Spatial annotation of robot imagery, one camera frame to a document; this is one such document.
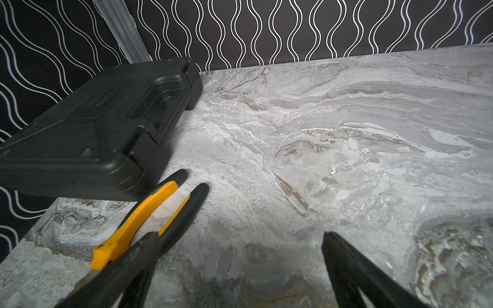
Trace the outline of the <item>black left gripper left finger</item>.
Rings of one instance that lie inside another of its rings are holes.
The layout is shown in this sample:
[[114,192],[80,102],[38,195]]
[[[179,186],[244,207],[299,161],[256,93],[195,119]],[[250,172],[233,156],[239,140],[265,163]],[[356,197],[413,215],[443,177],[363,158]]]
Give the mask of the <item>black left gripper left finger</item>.
[[159,258],[159,235],[149,232],[57,307],[143,307]]

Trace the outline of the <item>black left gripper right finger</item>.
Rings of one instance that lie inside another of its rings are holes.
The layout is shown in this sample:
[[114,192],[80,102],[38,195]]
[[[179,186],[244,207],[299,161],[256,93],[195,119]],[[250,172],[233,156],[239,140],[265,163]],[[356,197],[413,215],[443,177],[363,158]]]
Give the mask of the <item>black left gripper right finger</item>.
[[426,307],[336,232],[325,232],[322,253],[340,307]]

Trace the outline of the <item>black plastic tool case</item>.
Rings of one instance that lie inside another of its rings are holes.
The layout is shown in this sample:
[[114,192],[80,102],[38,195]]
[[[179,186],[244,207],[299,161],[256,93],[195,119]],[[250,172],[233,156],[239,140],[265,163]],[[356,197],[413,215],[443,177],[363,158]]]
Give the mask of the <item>black plastic tool case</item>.
[[188,57],[106,68],[1,145],[1,185],[32,196],[141,200],[202,89]]

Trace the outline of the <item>yellow black handled pliers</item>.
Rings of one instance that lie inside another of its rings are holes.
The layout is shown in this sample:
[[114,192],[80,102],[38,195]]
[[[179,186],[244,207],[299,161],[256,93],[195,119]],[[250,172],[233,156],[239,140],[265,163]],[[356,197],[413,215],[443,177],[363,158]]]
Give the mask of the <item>yellow black handled pliers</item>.
[[[185,169],[174,172],[159,182],[143,200],[133,206],[113,235],[93,250],[93,258],[89,266],[90,272],[74,286],[73,291],[78,291],[95,278],[108,264],[122,256],[129,249],[141,225],[178,190],[188,177],[189,173]],[[161,255],[167,253],[191,227],[209,191],[210,187],[207,183],[196,186],[159,230]]]

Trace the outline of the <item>aluminium frame post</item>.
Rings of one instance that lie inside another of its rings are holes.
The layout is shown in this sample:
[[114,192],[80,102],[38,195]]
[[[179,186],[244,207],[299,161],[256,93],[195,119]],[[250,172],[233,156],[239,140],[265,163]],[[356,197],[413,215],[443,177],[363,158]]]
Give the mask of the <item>aluminium frame post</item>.
[[152,61],[125,1],[95,0],[93,3],[129,63]]

